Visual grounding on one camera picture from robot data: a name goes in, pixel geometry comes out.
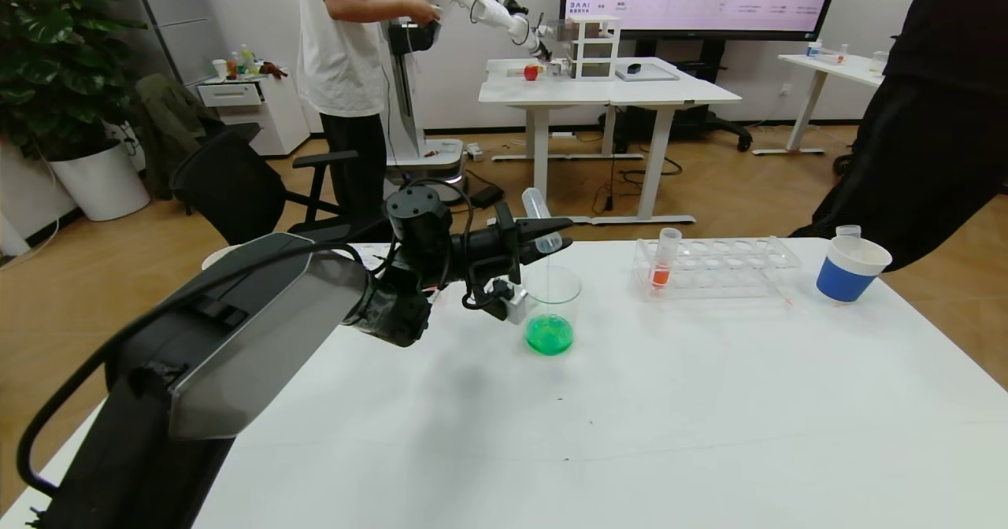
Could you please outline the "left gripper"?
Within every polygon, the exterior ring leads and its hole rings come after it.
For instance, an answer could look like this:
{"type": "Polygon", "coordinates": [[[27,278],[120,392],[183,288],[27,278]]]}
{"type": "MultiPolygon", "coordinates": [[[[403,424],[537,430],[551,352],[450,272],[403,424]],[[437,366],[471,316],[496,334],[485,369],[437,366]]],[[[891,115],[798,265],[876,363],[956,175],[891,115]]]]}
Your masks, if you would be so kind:
{"type": "Polygon", "coordinates": [[[540,252],[533,241],[557,242],[560,231],[575,225],[568,217],[518,218],[515,220],[505,202],[494,205],[497,223],[487,225],[482,230],[473,231],[466,227],[461,234],[451,236],[451,282],[466,281],[472,285],[484,285],[494,278],[515,272],[518,241],[519,261],[529,266],[568,249],[573,244],[571,238],[562,238],[561,245],[554,252],[540,252]]]}

